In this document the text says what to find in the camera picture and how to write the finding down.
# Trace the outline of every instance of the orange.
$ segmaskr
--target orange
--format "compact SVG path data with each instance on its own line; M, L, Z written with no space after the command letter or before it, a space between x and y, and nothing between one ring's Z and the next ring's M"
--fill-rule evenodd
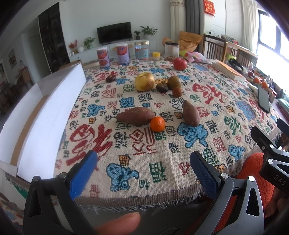
M151 129L154 132L161 132L164 130L165 126L166 126L166 122L164 121L164 119L162 117L154 117L151 120Z
M262 82L262 87L267 90L267 89L268 89L268 83L266 83L265 81L263 81L263 82Z
M261 79L259 77L254 77L254 83L260 84L261 83Z

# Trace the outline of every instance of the television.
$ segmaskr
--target television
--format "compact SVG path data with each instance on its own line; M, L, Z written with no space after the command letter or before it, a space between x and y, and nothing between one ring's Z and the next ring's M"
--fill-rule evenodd
M130 22L97 28L97 34L100 44L132 38Z

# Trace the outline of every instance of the phone screen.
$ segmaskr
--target phone screen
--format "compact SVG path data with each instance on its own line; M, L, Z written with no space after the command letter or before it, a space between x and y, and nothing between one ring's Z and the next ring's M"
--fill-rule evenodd
M259 106L266 112L270 112L269 95L262 87L258 87Z

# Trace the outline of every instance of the dark cabinet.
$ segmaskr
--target dark cabinet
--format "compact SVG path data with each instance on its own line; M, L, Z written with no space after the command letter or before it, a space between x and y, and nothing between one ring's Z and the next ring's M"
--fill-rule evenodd
M70 63L60 21L59 3L38 16L39 29L47 62L54 73Z

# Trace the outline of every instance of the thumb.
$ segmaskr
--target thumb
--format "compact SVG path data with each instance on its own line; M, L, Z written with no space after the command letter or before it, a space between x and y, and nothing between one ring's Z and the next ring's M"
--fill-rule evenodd
M133 232L140 223L140 213L125 214L118 219L106 222L95 228L100 235L128 235Z

